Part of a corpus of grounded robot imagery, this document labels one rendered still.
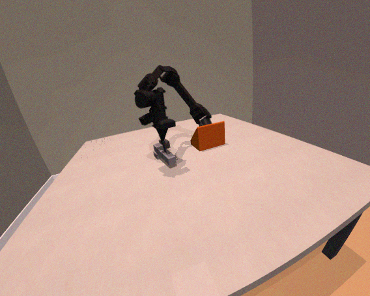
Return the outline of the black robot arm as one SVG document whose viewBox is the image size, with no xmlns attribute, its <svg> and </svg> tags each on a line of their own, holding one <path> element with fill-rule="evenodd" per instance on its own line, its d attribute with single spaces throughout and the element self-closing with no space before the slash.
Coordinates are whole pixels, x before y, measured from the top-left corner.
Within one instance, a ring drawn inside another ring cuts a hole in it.
<svg viewBox="0 0 370 296">
<path fill-rule="evenodd" d="M 166 73 L 161 77 L 163 72 Z M 165 89 L 162 89 L 162 87 L 158 87 L 156 90 L 153 90 L 158 83 L 158 78 L 160 78 L 161 82 L 165 82 L 169 86 L 174 87 L 176 92 L 182 97 L 182 99 L 190 108 L 190 114 L 199 126 L 212 124 L 212 121 L 210 119 L 212 118 L 212 116 L 209 111 L 205 107 L 203 107 L 202 104 L 196 103 L 196 101 L 189 94 L 186 88 L 181 84 L 179 75 L 177 74 L 177 70 L 170 66 L 157 66 L 154 69 L 153 73 L 146 74 L 141 82 L 138 83 L 137 86 L 139 87 L 139 90 L 134 92 L 135 104 L 138 108 L 141 109 L 149 106 L 165 104 Z M 151 110 L 149 110 L 149 113 L 141 116 L 139 118 L 139 121 L 141 125 L 146 126 L 157 118 L 158 117 L 155 111 L 152 112 Z"/>
</svg>

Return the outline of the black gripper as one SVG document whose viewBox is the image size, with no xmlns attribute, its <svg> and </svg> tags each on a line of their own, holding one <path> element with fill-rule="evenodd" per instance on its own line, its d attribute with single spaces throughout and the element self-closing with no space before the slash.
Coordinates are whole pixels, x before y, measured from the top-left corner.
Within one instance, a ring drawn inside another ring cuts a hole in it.
<svg viewBox="0 0 370 296">
<path fill-rule="evenodd" d="M 168 128 L 176 126 L 175 121 L 173 119 L 168 119 L 165 115 L 166 109 L 165 104 L 151 106 L 150 108 L 152 112 L 155 111 L 158 117 L 157 119 L 154 119 L 154 124 L 152 126 L 157 130 L 161 141 L 164 141 Z"/>
</svg>

